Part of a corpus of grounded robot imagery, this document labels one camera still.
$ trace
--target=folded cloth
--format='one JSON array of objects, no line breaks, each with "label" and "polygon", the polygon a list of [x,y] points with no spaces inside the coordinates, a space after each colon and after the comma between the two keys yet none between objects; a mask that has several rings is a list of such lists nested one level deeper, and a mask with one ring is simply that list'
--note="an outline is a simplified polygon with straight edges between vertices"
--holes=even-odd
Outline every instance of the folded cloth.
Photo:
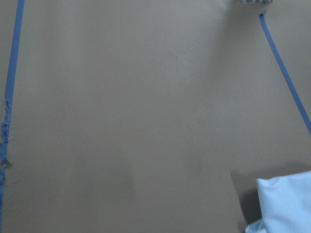
[{"label": "folded cloth", "polygon": [[311,171],[257,179],[262,220],[245,233],[311,233]]}]

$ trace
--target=gray surface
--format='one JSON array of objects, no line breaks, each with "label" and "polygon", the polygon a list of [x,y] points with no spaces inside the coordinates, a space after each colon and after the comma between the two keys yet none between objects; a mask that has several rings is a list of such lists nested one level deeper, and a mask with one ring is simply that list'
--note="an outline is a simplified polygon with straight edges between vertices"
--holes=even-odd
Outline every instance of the gray surface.
[{"label": "gray surface", "polygon": [[[242,232],[259,217],[256,177],[311,164],[264,7],[26,1],[3,232]],[[268,8],[311,113],[310,1]]]}]

